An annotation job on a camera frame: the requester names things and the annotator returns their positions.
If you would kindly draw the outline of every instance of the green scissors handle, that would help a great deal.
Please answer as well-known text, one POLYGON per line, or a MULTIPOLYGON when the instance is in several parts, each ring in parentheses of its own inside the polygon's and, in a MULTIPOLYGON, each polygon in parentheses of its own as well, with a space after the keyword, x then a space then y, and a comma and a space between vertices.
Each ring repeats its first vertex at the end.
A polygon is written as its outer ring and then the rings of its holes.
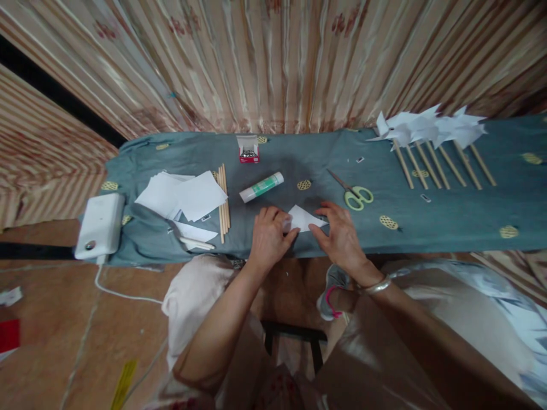
POLYGON ((354 211, 361 211, 365 207, 365 203, 371 203, 374 200, 374 195, 367 188, 353 187, 352 191, 355 192, 357 196, 355 196, 353 192, 346 191, 344 194, 344 201, 346 205, 354 211), (362 192, 365 192, 368 198, 363 196, 361 194, 362 192))

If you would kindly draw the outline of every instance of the stack of white paper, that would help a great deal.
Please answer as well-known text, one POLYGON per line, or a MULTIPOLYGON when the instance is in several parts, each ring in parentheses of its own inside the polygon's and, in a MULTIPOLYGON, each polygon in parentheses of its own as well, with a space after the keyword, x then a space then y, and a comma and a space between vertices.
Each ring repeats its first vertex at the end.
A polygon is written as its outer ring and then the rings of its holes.
POLYGON ((180 185, 177 196, 179 201, 176 211, 181 210, 187 220, 194 222, 217 209, 228 198, 211 171, 180 185))
POLYGON ((178 195, 173 195, 173 193, 192 178, 194 177, 191 175, 172 175, 162 171, 150 178, 148 186, 138 196, 135 203, 169 219, 170 214, 177 208, 179 201, 178 195))
POLYGON ((135 203, 165 219, 178 221, 183 213, 187 220, 196 222, 222 205, 227 198, 211 171, 198 177, 161 172, 150 178, 135 203))

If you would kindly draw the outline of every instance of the gray sneaker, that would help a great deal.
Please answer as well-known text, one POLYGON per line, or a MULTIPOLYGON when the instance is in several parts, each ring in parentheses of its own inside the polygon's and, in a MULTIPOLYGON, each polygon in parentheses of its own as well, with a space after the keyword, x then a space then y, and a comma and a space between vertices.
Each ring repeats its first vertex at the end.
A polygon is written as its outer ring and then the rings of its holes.
POLYGON ((321 293, 321 296, 317 299, 317 303, 315 304, 323 320, 330 322, 342 314, 342 312, 335 311, 334 308, 332 308, 328 297, 333 289, 347 289, 349 288, 349 284, 350 278, 348 274, 342 270, 342 268, 338 265, 331 265, 329 267, 326 272, 325 291, 321 293))

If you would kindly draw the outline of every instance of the glue stick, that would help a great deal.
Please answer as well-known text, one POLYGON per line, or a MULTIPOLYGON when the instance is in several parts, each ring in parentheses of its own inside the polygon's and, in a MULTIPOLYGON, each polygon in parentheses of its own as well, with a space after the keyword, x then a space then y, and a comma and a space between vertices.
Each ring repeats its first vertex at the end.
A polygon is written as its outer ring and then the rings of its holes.
POLYGON ((282 184, 283 176, 280 172, 275 173, 274 175, 269 176, 266 179, 254 184, 253 186, 241 191, 239 196, 243 199, 243 202, 247 203, 252 199, 255 199, 257 196, 261 196, 265 192, 268 192, 271 188, 282 184))

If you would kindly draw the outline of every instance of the blue tablecloth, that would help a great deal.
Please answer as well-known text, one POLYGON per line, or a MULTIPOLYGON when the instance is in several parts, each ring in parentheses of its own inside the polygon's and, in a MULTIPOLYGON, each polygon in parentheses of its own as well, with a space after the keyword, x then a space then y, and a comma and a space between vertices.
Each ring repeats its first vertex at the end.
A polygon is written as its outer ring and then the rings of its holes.
MULTIPOLYGON (((174 236, 168 234, 167 222, 139 209, 133 202, 150 177, 162 170, 199 175, 217 170, 222 163, 226 164, 231 229, 225 244, 221 244, 220 236, 211 241, 219 253, 248 256, 254 216, 262 207, 275 205, 289 211, 297 204, 313 212, 322 200, 345 207, 344 191, 327 168, 348 184, 364 186, 374 193, 374 202, 363 211, 351 211, 367 253, 546 248, 547 166, 533 165, 522 157, 524 153, 547 157, 544 118, 486 122, 488 134, 475 145, 498 186, 488 183, 475 157, 467 152, 484 187, 481 191, 471 182, 451 142, 445 142, 443 147, 467 181, 467 187, 460 185, 438 153, 451 189, 437 189, 431 178, 427 178, 430 189, 425 190, 419 179, 413 178, 415 189, 411 190, 397 156, 390 152, 390 142, 366 142, 375 136, 371 129, 267 136, 268 142, 260 145, 258 164, 239 163, 234 134, 166 133, 127 142, 119 156, 107 163, 107 180, 119 185, 118 192, 126 196, 124 215, 133 217, 123 226, 120 249, 112 255, 110 263, 136 265, 190 259, 193 254, 185 252, 174 236), (157 149, 164 144, 169 146, 157 149), (359 157, 364 157, 364 161, 357 163, 359 157), (239 192, 276 171, 284 175, 285 182, 244 204, 239 192), (305 179, 312 181, 312 187, 298 190, 297 183, 305 179), (421 194, 426 194, 431 202, 425 202, 421 194), (396 221, 402 232, 382 225, 379 221, 382 215, 396 221), (500 236, 503 226, 514 226, 518 236, 503 239, 500 236)), ((413 152, 425 169, 416 149, 413 152)), ((403 156, 412 170, 404 151, 403 156)), ((192 224, 218 232, 218 210, 211 216, 206 222, 192 224)), ((181 222, 187 223, 184 216, 181 222)), ((293 257, 323 255, 310 232, 301 233, 289 251, 293 257)))

